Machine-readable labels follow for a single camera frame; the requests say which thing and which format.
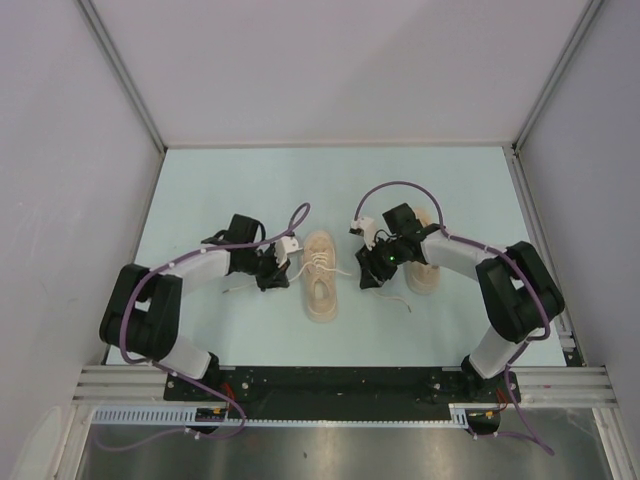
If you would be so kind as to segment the white shoelace of sneaker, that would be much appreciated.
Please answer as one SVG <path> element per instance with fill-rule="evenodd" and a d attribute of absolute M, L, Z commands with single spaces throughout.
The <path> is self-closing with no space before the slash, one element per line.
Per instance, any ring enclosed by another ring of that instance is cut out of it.
<path fill-rule="evenodd" d="M 311 260 L 301 265 L 300 270 L 293 277 L 289 278 L 289 283 L 293 283 L 303 274 L 311 273 L 311 272 L 314 272 L 314 273 L 332 272 L 332 273 L 337 273 L 343 276 L 352 276 L 352 273 L 350 272 L 340 270 L 337 267 L 329 267 L 328 256 L 326 254 L 317 254 Z M 376 293 L 375 291 L 373 291 L 372 294 L 379 299 L 400 302 L 407 308 L 409 313 L 412 312 L 410 304 L 401 296 L 383 295 L 380 293 Z"/>

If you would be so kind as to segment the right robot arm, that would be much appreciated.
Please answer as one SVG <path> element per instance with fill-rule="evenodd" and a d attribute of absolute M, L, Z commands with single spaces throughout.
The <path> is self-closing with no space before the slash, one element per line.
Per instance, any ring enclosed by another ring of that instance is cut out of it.
<path fill-rule="evenodd" d="M 476 281 L 489 328 L 461 364 L 461 388 L 473 401 L 486 400 L 527 345 L 549 337 L 552 320 L 565 310 L 559 287 L 527 242 L 498 249 L 466 239 L 438 224 L 422 224 L 406 203 L 383 218 L 390 231 L 385 239 L 377 237 L 369 217 L 350 225 L 350 232 L 364 239 L 355 254 L 360 288 L 382 287 L 404 264 L 445 268 Z"/>

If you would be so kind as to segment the aluminium side rail right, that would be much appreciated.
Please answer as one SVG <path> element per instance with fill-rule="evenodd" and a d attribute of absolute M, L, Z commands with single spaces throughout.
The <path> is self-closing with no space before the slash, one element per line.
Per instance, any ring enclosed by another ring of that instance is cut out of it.
<path fill-rule="evenodd" d="M 502 150 L 516 196 L 518 198 L 518 203 L 524 217 L 530 242 L 539 252 L 543 263 L 546 265 L 551 275 L 551 278 L 554 280 L 556 285 L 560 287 L 556 265 L 552 259 L 551 250 L 544 232 L 541 216 L 535 204 L 529 182 L 525 176 L 522 161 L 513 146 L 507 145 L 503 147 Z M 585 367 L 585 359 L 582 355 L 568 305 L 565 305 L 564 311 L 553 321 L 553 323 L 559 337 L 566 365 L 568 367 Z"/>

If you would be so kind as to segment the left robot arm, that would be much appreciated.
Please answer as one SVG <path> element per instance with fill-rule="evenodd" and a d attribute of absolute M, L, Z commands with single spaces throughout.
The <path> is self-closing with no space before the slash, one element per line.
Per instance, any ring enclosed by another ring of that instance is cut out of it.
<path fill-rule="evenodd" d="M 185 296 L 233 273 L 254 278 L 266 291 L 287 288 L 288 255 L 299 243 L 285 235 L 266 244 L 264 225 L 236 214 L 227 229 L 204 239 L 199 249 L 156 269 L 135 263 L 118 275 L 99 327 L 100 339 L 129 358 L 136 354 L 186 376 L 197 398 L 214 397 L 221 387 L 218 358 L 179 334 Z"/>

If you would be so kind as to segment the aluminium frame rail front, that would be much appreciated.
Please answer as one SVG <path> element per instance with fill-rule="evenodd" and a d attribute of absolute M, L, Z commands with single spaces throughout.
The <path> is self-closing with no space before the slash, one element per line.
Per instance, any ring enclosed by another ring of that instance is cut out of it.
<path fill-rule="evenodd" d="M 515 367 L 523 404 L 528 408 L 615 408 L 618 401 L 603 367 Z M 175 378 L 148 366 L 86 366 L 73 399 L 134 404 L 160 402 Z"/>

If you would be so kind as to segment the aluminium corner post left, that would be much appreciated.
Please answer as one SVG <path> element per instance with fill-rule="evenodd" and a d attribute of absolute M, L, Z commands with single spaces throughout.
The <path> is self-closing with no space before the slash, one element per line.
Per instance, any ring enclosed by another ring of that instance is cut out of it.
<path fill-rule="evenodd" d="M 74 4 L 149 140 L 159 154 L 164 156 L 167 146 L 95 3 L 90 0 L 75 0 Z"/>

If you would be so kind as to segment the aluminium corner post right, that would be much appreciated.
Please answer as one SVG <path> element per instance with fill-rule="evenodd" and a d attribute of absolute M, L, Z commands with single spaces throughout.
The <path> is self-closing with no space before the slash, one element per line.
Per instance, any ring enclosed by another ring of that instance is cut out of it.
<path fill-rule="evenodd" d="M 586 2 L 523 125 L 511 143 L 511 149 L 515 155 L 520 154 L 547 104 L 559 87 L 564 75 L 606 5 L 607 1 L 605 0 L 589 0 Z"/>

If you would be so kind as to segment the aluminium corner post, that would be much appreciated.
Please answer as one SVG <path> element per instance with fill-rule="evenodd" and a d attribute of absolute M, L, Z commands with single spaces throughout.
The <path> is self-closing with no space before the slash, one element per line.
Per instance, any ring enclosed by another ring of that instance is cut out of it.
<path fill-rule="evenodd" d="M 520 154 L 547 104 L 559 87 L 564 75 L 606 5 L 607 1 L 605 0 L 589 0 L 586 2 L 523 125 L 511 143 L 511 149 L 515 155 Z"/>
<path fill-rule="evenodd" d="M 164 156 L 167 146 L 95 3 L 90 0 L 75 0 L 74 4 L 149 140 L 159 154 Z"/>

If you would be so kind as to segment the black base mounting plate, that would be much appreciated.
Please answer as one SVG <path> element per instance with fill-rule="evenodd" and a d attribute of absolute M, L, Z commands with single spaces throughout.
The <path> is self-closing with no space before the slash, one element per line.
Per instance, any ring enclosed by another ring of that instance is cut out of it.
<path fill-rule="evenodd" d="M 515 374 L 479 380 L 445 367 L 235 367 L 209 374 L 257 421 L 413 422 L 449 420 L 451 404 L 521 399 Z"/>

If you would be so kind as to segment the beige lace sneaker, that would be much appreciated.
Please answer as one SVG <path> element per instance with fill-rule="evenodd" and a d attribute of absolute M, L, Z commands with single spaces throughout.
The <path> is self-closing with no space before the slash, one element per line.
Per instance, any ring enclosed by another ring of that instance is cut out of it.
<path fill-rule="evenodd" d="M 303 264 L 317 254 L 328 256 L 328 266 L 336 267 L 336 250 L 333 238 L 326 231 L 311 233 L 303 248 Z M 328 323 L 337 315 L 336 273 L 320 272 L 303 274 L 306 310 L 312 321 Z"/>
<path fill-rule="evenodd" d="M 408 288 L 416 294 L 429 295 L 439 286 L 441 271 L 438 266 L 407 262 L 403 269 Z"/>

